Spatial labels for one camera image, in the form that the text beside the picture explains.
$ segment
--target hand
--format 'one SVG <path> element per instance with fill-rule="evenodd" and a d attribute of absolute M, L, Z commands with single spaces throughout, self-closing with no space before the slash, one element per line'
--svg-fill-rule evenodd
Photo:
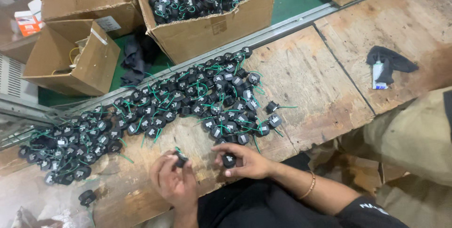
<path fill-rule="evenodd" d="M 212 147 L 218 152 L 215 163 L 223 166 L 222 156 L 232 153 L 237 157 L 234 168 L 225 171 L 226 177 L 246 177 L 250 179 L 263 179 L 271 175 L 275 162 L 268 160 L 259 153 L 238 144 L 223 143 Z"/>
<path fill-rule="evenodd" d="M 151 181 L 159 194 L 173 205 L 175 212 L 187 214 L 198 209 L 196 179 L 190 160 L 182 169 L 175 166 L 178 160 L 173 155 L 175 151 L 167 151 L 154 162 L 150 169 Z"/>

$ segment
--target orange box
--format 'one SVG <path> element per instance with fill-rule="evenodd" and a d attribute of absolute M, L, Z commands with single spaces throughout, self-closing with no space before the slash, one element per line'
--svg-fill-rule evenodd
<path fill-rule="evenodd" d="M 15 12 L 14 17 L 24 37 L 41 30 L 40 24 L 42 22 L 39 22 L 31 11 Z"/>

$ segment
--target person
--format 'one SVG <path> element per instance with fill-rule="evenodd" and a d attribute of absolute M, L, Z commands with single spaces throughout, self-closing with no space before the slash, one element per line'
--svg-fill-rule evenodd
<path fill-rule="evenodd" d="M 233 143 L 212 148 L 217 152 L 215 164 L 222 167 L 222 156 L 234 154 L 236 165 L 226 169 L 224 175 L 249 178 L 229 185 L 244 181 L 246 186 L 218 197 L 228 198 L 225 204 L 218 199 L 199 203 L 192 162 L 177 168 L 174 151 L 167 151 L 150 169 L 155 189 L 174 207 L 174 228 L 407 227 L 345 185 L 273 162 Z"/>

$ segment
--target yellow wire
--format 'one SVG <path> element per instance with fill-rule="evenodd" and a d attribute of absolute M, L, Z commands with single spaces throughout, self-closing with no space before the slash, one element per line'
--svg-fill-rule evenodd
<path fill-rule="evenodd" d="M 71 61 L 72 65 L 74 64 L 74 61 L 72 61 L 71 54 L 72 54 L 72 51 L 75 50 L 75 49 L 78 49 L 78 47 L 73 48 L 73 49 L 69 52 L 69 60 Z"/>

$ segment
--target open cardboard box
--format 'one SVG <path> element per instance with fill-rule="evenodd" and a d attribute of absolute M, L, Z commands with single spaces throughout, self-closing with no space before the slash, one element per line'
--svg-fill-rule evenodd
<path fill-rule="evenodd" d="M 133 0 L 42 0 L 44 22 L 95 19 L 116 38 L 131 33 L 143 24 L 143 17 Z"/>
<path fill-rule="evenodd" d="M 89 37 L 77 66 L 68 74 L 69 52 L 76 41 Z M 23 79 L 67 95 L 103 95 L 109 92 L 120 48 L 94 22 L 70 20 L 47 23 L 25 66 Z"/>
<path fill-rule="evenodd" d="M 29 11 L 28 3 L 31 1 L 19 0 L 0 8 L 0 53 L 24 64 L 27 63 L 40 33 L 37 32 L 27 37 L 24 37 L 20 30 L 19 33 L 14 33 L 11 28 L 11 20 L 16 22 L 15 12 Z"/>
<path fill-rule="evenodd" d="M 175 64 L 270 26 L 274 0 L 245 0 L 231 12 L 155 25 L 148 0 L 138 0 L 147 27 Z"/>

